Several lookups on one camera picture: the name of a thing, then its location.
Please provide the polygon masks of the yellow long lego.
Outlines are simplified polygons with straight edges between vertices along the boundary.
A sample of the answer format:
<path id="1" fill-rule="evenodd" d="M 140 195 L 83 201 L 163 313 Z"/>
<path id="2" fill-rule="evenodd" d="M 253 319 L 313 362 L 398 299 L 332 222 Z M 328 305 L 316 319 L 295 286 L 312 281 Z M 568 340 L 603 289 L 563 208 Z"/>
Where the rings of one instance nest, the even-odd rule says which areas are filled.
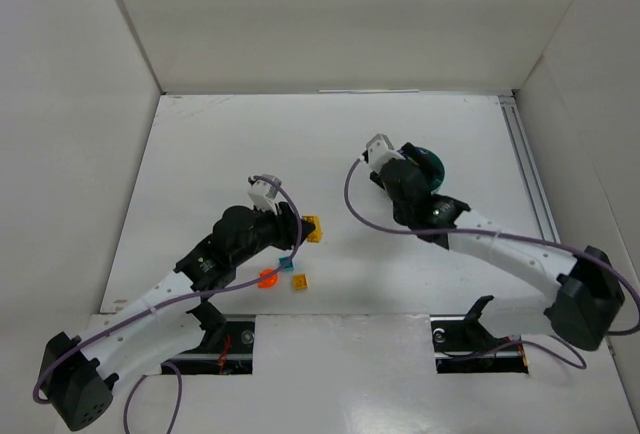
<path id="1" fill-rule="evenodd" d="M 309 243 L 320 243 L 323 238 L 320 219 L 315 215 L 307 215 L 302 217 L 304 231 L 306 232 L 305 240 Z"/>

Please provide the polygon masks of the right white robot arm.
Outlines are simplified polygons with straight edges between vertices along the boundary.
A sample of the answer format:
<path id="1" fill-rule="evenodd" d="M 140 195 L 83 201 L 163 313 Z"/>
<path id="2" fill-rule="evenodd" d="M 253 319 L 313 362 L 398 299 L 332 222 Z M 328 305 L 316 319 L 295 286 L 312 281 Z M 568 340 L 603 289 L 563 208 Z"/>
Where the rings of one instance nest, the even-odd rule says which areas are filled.
<path id="1" fill-rule="evenodd" d="M 396 150 L 385 136 L 366 147 L 366 162 L 391 199 L 393 218 L 419 239 L 474 257 L 536 289 L 531 297 L 480 297 L 466 323 L 494 338 L 556 335 L 571 346 L 595 351 L 625 301 L 608 256 L 592 246 L 570 251 L 539 239 L 530 242 L 468 204 L 438 194 L 438 170 L 425 151 L 407 143 Z"/>

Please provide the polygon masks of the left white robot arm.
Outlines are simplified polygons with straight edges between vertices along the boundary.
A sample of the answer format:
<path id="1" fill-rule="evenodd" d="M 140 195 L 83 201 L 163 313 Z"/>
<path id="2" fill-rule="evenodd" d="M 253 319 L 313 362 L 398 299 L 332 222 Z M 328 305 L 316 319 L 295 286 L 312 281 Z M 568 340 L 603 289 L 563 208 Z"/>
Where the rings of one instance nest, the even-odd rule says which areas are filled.
<path id="1" fill-rule="evenodd" d="M 287 202 L 275 211 L 226 209 L 209 235 L 104 327 L 52 337 L 33 400 L 51 405 L 71 431 L 88 427 L 136 377 L 223 337 L 227 320 L 210 299 L 234 290 L 238 267 L 268 248 L 295 253 L 319 231 L 317 219 Z"/>

